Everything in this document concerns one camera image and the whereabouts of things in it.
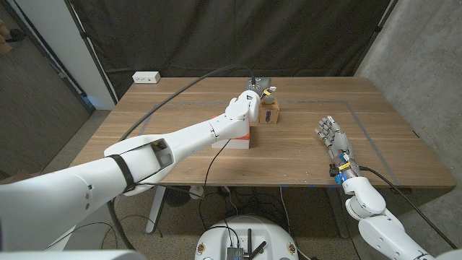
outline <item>gray wall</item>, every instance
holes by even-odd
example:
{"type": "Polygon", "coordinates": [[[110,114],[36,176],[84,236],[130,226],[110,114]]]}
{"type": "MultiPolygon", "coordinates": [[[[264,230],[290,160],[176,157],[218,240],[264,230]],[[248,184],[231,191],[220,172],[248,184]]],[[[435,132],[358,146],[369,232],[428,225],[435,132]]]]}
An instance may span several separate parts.
{"type": "MultiPolygon", "coordinates": [[[[400,0],[355,76],[375,84],[460,183],[462,2],[400,0]]],[[[402,199],[382,193],[421,246],[434,256],[450,250],[402,199]]],[[[462,246],[462,186],[442,196],[437,191],[414,191],[411,199],[462,246]]],[[[354,241],[363,260],[384,259],[375,258],[357,235],[354,241]]]]}
{"type": "MultiPolygon", "coordinates": [[[[0,18],[19,28],[0,4],[0,18]]],[[[29,38],[0,56],[1,178],[43,169],[90,117],[29,38]]]]}

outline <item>small box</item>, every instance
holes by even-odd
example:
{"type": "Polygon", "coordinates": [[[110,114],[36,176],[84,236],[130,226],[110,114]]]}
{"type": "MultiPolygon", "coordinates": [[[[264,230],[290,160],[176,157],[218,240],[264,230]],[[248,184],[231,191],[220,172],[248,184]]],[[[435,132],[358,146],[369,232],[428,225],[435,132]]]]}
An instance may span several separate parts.
{"type": "Polygon", "coordinates": [[[158,83],[160,80],[160,74],[158,71],[137,71],[133,74],[133,81],[135,83],[158,83]]]}
{"type": "Polygon", "coordinates": [[[260,103],[260,113],[258,114],[259,124],[277,124],[277,117],[279,116],[279,104],[277,98],[274,98],[272,104],[260,103]]]}

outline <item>robotic hand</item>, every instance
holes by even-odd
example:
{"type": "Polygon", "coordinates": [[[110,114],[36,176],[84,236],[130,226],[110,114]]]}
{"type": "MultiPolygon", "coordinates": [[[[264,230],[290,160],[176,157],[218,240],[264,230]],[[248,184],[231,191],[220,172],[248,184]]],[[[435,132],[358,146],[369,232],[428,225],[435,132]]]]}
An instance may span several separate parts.
{"type": "Polygon", "coordinates": [[[328,116],[319,121],[316,134],[329,148],[334,164],[331,175],[341,184],[346,195],[346,210],[359,221],[364,240],[389,259],[434,259],[404,231],[401,222],[386,209],[385,199],[364,177],[354,161],[352,143],[335,120],[328,116]]]}

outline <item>power outlet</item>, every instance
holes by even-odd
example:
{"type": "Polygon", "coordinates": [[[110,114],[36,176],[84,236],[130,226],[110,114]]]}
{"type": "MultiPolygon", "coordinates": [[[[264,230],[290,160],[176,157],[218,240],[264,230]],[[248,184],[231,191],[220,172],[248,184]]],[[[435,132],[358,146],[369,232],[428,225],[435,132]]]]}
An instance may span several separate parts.
{"type": "Polygon", "coordinates": [[[135,83],[158,83],[160,80],[160,74],[158,71],[137,71],[133,74],[133,81],[135,83]]]}

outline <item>robotic arm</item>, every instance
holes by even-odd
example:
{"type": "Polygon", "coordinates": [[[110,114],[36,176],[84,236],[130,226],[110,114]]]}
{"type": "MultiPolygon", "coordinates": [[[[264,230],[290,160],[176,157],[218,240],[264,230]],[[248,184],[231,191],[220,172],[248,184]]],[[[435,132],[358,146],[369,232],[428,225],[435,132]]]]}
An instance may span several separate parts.
{"type": "Polygon", "coordinates": [[[187,156],[245,136],[264,90],[248,85],[222,115],[173,133],[126,139],[107,148],[103,159],[0,185],[0,251],[42,251],[117,195],[146,191],[152,186],[140,182],[159,183],[187,156]]]}
{"type": "Polygon", "coordinates": [[[352,143],[335,120],[328,116],[319,121],[319,126],[321,130],[315,132],[329,148],[334,161],[333,177],[346,195],[352,195],[345,206],[350,216],[359,221],[362,238],[389,259],[435,259],[406,234],[401,222],[386,208],[385,199],[361,174],[352,143]]]}

